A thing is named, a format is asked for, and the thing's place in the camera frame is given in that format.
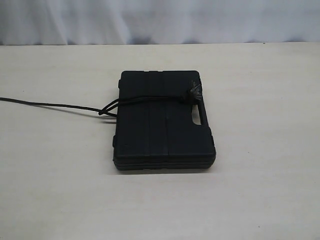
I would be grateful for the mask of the black plastic carrying case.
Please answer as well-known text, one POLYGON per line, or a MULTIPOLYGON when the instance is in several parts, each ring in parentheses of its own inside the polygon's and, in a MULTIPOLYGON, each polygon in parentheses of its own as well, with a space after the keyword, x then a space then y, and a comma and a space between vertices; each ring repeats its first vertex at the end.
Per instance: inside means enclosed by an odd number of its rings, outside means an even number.
POLYGON ((117 108, 113 162, 118 170, 207 169, 216 158, 212 131, 203 101, 197 104, 200 124, 192 119, 192 105, 179 97, 201 88, 196 70, 122 72, 120 98, 174 96, 170 101, 147 101, 117 108))

